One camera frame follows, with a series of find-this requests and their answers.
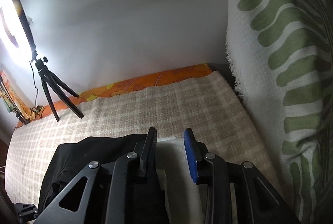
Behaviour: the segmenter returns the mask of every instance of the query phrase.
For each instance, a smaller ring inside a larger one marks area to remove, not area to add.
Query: plaid blanket
[[[84,118],[69,109],[17,129],[6,163],[6,191],[14,203],[38,204],[46,169],[61,143],[86,137],[121,137],[157,129],[158,138],[182,137],[192,128],[198,141],[226,161],[249,160],[280,189],[265,148],[244,108],[218,73],[166,86],[81,103]]]

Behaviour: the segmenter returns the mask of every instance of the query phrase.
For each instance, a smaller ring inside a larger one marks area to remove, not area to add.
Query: orange bedsheet
[[[170,71],[161,71],[159,73],[141,76],[125,81],[120,81],[117,83],[102,86],[100,88],[95,88],[86,92],[83,92],[80,97],[69,97],[69,99],[78,105],[85,101],[92,101],[99,97],[113,97],[119,94],[130,93],[133,91],[140,91],[150,86],[163,86],[171,83],[176,83],[183,81],[188,78],[199,78],[204,77],[212,73],[212,70],[207,64],[199,64],[195,66],[189,66],[184,68],[179,68]],[[62,109],[67,109],[68,107],[62,102],[57,101],[54,103],[57,111]],[[50,106],[46,106],[42,113],[42,118],[52,114]]]

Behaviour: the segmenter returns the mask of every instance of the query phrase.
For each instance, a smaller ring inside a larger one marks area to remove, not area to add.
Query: blue gripper pad
[[[197,171],[197,161],[194,155],[194,150],[192,147],[192,142],[189,138],[189,133],[187,130],[184,131],[184,146],[186,151],[186,157],[189,164],[189,173],[194,183],[198,182],[198,171]]]

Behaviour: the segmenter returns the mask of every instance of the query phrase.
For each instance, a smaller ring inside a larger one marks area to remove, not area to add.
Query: tripod leg
[[[57,83],[54,81],[51,74],[47,73],[44,77],[47,84],[50,86],[50,88],[58,95],[58,97],[63,101],[66,106],[69,107],[70,110],[72,110],[76,116],[78,116],[80,119],[84,117],[83,113],[69,100],[69,98],[66,96],[66,94],[59,88]]]
[[[50,108],[51,108],[51,110],[53,112],[53,115],[56,117],[56,120],[59,121],[59,116],[58,116],[58,114],[56,112],[56,109],[55,109],[54,104],[52,102],[52,98],[51,98],[49,89],[47,88],[47,84],[44,81],[44,79],[42,79],[42,86],[43,86],[44,93],[46,95],[46,99],[49,102]]]
[[[64,82],[62,82],[59,77],[57,77],[51,71],[49,73],[51,74],[51,76],[54,79],[55,83],[57,83],[59,86],[61,86],[65,91],[67,91],[70,94],[72,94],[74,97],[79,97],[79,95],[75,91],[73,91],[69,86],[67,86]]]

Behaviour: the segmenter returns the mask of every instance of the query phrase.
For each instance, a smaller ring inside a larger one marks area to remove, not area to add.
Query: black garment
[[[54,153],[43,179],[38,214],[63,190],[63,188],[91,161],[100,164],[116,161],[133,151],[137,142],[147,135],[129,135],[121,138],[88,137],[78,143],[60,144]],[[134,184],[133,222],[169,224],[165,209],[165,195],[160,189],[153,167],[148,183]]]

